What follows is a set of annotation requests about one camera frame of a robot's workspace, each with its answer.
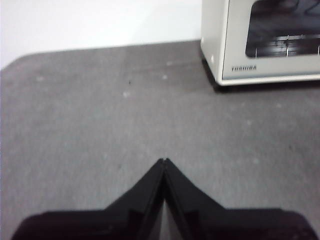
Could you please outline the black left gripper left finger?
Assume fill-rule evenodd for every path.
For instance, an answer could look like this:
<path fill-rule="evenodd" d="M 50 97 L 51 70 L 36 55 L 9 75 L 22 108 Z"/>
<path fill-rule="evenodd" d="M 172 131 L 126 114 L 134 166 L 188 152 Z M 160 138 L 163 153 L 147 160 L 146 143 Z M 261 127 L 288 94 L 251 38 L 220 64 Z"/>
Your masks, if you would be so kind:
<path fill-rule="evenodd" d="M 25 218 L 14 240 L 146 240 L 158 226 L 165 161 L 159 159 L 103 209 L 47 211 Z"/>

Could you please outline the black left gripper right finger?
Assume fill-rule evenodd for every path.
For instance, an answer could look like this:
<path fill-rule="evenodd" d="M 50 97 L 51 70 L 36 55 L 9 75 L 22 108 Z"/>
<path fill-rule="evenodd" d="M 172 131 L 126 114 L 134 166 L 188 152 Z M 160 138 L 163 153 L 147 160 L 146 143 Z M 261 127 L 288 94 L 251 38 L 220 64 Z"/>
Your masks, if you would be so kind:
<path fill-rule="evenodd" d="M 200 190 L 170 160 L 163 161 L 165 200 L 186 240 L 314 240 L 300 213 L 281 208 L 226 208 Z"/>

